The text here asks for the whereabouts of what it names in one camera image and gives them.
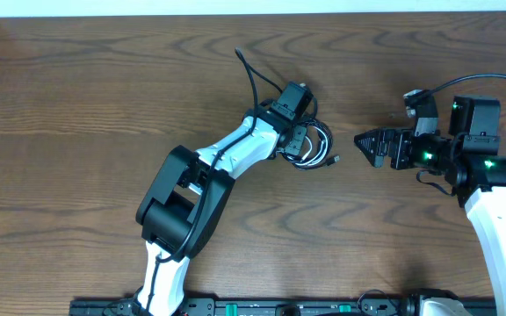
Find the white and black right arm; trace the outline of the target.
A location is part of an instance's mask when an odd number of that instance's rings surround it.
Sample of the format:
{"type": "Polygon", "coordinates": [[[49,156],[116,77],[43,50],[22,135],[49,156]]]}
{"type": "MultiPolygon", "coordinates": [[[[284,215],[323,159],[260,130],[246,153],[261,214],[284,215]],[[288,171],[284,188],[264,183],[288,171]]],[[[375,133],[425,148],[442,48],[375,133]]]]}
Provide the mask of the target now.
{"type": "Polygon", "coordinates": [[[481,244],[495,296],[495,311],[506,315],[506,156],[498,153],[501,105],[492,97],[453,99],[449,135],[437,129],[433,96],[417,90],[405,98],[411,128],[376,128],[354,138],[374,168],[417,169],[443,176],[481,244]]]}

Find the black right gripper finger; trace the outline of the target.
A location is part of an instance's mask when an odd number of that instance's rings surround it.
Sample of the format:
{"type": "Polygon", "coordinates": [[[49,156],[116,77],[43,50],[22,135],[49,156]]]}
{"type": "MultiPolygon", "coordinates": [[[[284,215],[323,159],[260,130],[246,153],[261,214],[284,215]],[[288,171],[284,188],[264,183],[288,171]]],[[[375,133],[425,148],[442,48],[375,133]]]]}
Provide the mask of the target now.
{"type": "Polygon", "coordinates": [[[354,137],[354,142],[358,147],[374,147],[376,139],[380,136],[381,129],[376,128],[370,131],[358,134],[354,137]]]}
{"type": "Polygon", "coordinates": [[[374,168],[381,168],[384,155],[380,152],[379,143],[358,143],[358,148],[374,168]]]}

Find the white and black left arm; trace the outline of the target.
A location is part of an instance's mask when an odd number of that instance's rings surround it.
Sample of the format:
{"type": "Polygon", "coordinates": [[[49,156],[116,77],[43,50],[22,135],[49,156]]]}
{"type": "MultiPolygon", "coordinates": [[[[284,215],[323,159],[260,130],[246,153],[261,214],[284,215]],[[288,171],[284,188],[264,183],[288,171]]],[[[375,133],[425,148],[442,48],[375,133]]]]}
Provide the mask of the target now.
{"type": "Polygon", "coordinates": [[[218,142],[169,152],[135,215],[148,252],[144,284],[135,297],[140,315],[178,309],[190,260],[213,235],[235,180],[290,146],[313,98],[305,84],[290,82],[277,100],[247,111],[218,142]]]}

